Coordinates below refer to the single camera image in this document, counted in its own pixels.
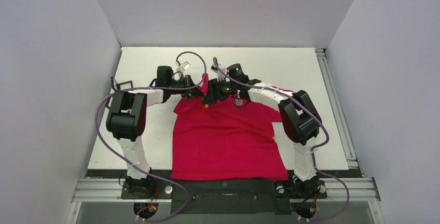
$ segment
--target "white work surface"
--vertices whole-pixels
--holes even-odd
[[[209,78],[215,74],[210,70],[212,58],[228,67],[240,63],[249,78],[256,78],[271,86],[309,93],[324,126],[330,134],[330,142],[316,151],[317,165],[322,170],[347,170],[347,162],[330,101],[322,78],[315,51],[312,48],[167,48],[167,47],[125,47],[116,71],[115,79],[121,83],[132,80],[134,87],[147,87],[156,78],[156,69],[168,65],[176,70],[175,58],[183,51],[194,51],[201,55],[208,69]],[[180,62],[188,61],[187,70],[194,83],[203,72],[201,61],[192,54],[180,57]],[[153,169],[172,169],[173,129],[177,114],[173,112],[181,97],[172,95],[164,104],[147,109],[147,124],[142,135],[145,155]],[[113,149],[122,150],[105,127],[108,110],[100,125],[100,131]],[[274,123],[275,141],[285,167],[293,170],[295,164],[293,142],[285,135],[282,123]],[[317,143],[325,140],[320,130]],[[96,139],[88,169],[126,169],[126,164],[111,153]]]

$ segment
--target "red t-shirt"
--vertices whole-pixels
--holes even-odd
[[[273,140],[280,114],[250,102],[238,109],[233,98],[206,108],[202,98],[181,99],[173,132],[173,179],[287,180]]]

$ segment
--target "gray wall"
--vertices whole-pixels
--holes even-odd
[[[120,46],[96,0],[0,9],[0,222],[64,223]]]
[[[354,0],[327,50],[387,224],[438,223],[440,0]]]
[[[327,47],[353,0],[98,0],[122,46]]]

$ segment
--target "purple cable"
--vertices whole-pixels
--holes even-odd
[[[318,144],[318,145],[314,145],[314,146],[312,146],[312,148],[310,148],[311,151],[313,151],[314,149],[316,149],[316,148],[318,148],[318,147],[324,146],[324,145],[326,145],[326,144],[328,143],[328,141],[329,141],[329,139],[330,139],[330,136],[328,135],[327,129],[324,127],[324,125],[322,124],[322,122],[320,122],[319,119],[318,119],[315,115],[313,115],[308,109],[306,109],[303,105],[301,105],[301,104],[300,104],[296,99],[294,99],[292,96],[290,96],[290,95],[288,95],[288,94],[285,94],[285,93],[282,93],[282,92],[280,92],[280,91],[278,91],[278,90],[276,90],[276,89],[274,89],[274,88],[263,88],[263,87],[259,87],[259,86],[253,86],[253,85],[249,85],[249,84],[241,83],[241,82],[239,82],[239,81],[237,81],[237,80],[231,78],[230,76],[228,76],[225,72],[223,72],[223,71],[218,67],[218,62],[217,62],[217,58],[216,58],[216,57],[214,57],[212,60],[213,60],[213,62],[214,62],[214,66],[217,68],[217,71],[219,71],[221,74],[223,74],[223,75],[224,75],[226,78],[228,78],[230,81],[232,81],[232,82],[234,82],[234,83],[236,83],[236,84],[242,85],[242,86],[244,86],[244,87],[269,90],[269,91],[275,92],[275,93],[277,93],[277,94],[279,94],[279,95],[285,96],[285,97],[287,97],[289,100],[293,101],[296,105],[298,105],[299,108],[301,108],[301,110],[302,110],[303,112],[307,113],[307,114],[308,114],[308,115],[309,115],[309,116],[310,116],[310,117],[311,117],[311,118],[312,118],[312,119],[313,119],[313,120],[319,125],[319,127],[322,129],[322,131],[323,131],[324,134],[325,134],[325,141],[322,142],[322,143],[320,143],[320,144]],[[315,154],[314,154],[314,152],[312,153],[312,159],[313,159],[313,166],[316,168],[316,171],[317,171],[319,174],[324,175],[324,176],[327,176],[327,177],[330,177],[330,178],[333,178],[333,179],[339,181],[339,182],[344,186],[344,188],[345,188],[345,190],[346,190],[346,192],[347,192],[347,201],[345,202],[344,207],[341,208],[338,212],[336,212],[336,213],[334,213],[334,214],[332,214],[332,215],[330,215],[330,216],[327,216],[327,217],[321,217],[321,218],[309,219],[309,221],[319,221],[319,220],[328,220],[328,219],[332,219],[332,218],[334,218],[334,217],[340,215],[342,212],[344,212],[344,211],[347,209],[348,204],[349,204],[349,201],[350,201],[350,193],[349,193],[349,191],[348,191],[348,187],[347,187],[347,185],[346,185],[341,179],[337,178],[336,176],[333,176],[333,175],[327,174],[327,173],[325,173],[325,172],[322,172],[322,171],[320,171],[320,170],[317,168],[316,158],[315,158]],[[308,219],[306,219],[306,218],[304,218],[304,217],[301,217],[301,216],[299,216],[299,217],[300,217],[300,219],[302,219],[302,220],[308,220]]]
[[[207,74],[206,63],[205,63],[205,61],[203,60],[203,58],[202,58],[199,54],[197,54],[197,53],[195,53],[195,52],[192,52],[192,51],[185,51],[185,52],[180,53],[180,54],[177,56],[176,61],[177,61],[177,60],[179,59],[179,57],[180,57],[181,55],[183,55],[183,54],[193,54],[193,55],[197,56],[198,58],[200,58],[200,60],[202,61],[202,63],[203,63],[203,67],[204,67],[204,73],[203,73],[203,76],[202,76],[202,80],[201,80],[198,84],[196,84],[196,85],[194,85],[194,86],[192,86],[192,87],[189,87],[189,88],[140,87],[140,88],[129,88],[129,89],[124,89],[123,91],[128,91],[128,90],[139,90],[139,89],[188,90],[188,89],[196,88],[197,86],[199,86],[200,84],[203,83],[204,78],[205,78],[205,76],[206,76],[206,74]],[[115,151],[112,147],[110,147],[110,145],[104,140],[104,138],[103,138],[101,132],[99,131],[99,124],[98,124],[99,110],[101,109],[102,105],[104,105],[104,103],[105,103],[108,99],[110,99],[110,98],[113,96],[113,94],[114,94],[114,93],[109,94],[107,97],[105,97],[105,98],[99,103],[99,105],[98,105],[98,107],[97,107],[97,109],[96,109],[96,111],[95,111],[95,119],[94,119],[94,122],[95,122],[95,129],[96,129],[96,132],[97,132],[97,135],[98,135],[99,139],[102,141],[102,143],[104,144],[104,146],[107,147],[107,149],[109,149],[113,154],[115,154],[116,156],[118,156],[120,159],[124,160],[126,163],[128,163],[128,164],[133,164],[133,162],[131,162],[129,159],[125,158],[123,155],[119,154],[119,153],[118,153],[117,151]],[[176,183],[175,181],[172,181],[172,180],[169,180],[169,179],[166,179],[166,178],[163,178],[163,177],[160,177],[160,176],[157,176],[157,175],[151,174],[151,173],[149,173],[149,172],[146,172],[146,171],[142,170],[141,168],[137,167],[136,165],[132,165],[132,166],[133,166],[133,168],[135,168],[136,170],[140,171],[141,173],[144,173],[145,175],[148,175],[148,176],[151,176],[151,177],[157,178],[157,179],[159,179],[159,180],[163,180],[163,181],[166,181],[166,182],[168,182],[168,183],[171,183],[171,184],[174,184],[174,185],[178,186],[178,187],[181,188],[181,189],[185,192],[185,194],[186,194],[186,200],[185,200],[185,202],[183,203],[183,205],[182,205],[180,208],[178,208],[176,211],[174,211],[173,213],[171,213],[169,216],[166,216],[166,217],[163,217],[163,218],[160,218],[160,219],[156,219],[156,220],[148,220],[148,219],[145,219],[145,221],[148,221],[148,222],[158,222],[158,221],[166,220],[166,219],[171,218],[171,217],[173,217],[174,215],[176,215],[178,212],[180,212],[180,211],[181,211],[181,210],[182,210],[182,209],[188,204],[188,202],[189,202],[189,198],[190,198],[189,192],[188,192],[188,190],[186,190],[185,187],[183,187],[181,184]],[[139,216],[139,214],[142,213],[142,212],[143,212],[144,210],[146,210],[146,209],[148,209],[148,207],[145,207],[145,208],[140,209],[140,210],[136,213],[136,215]]]

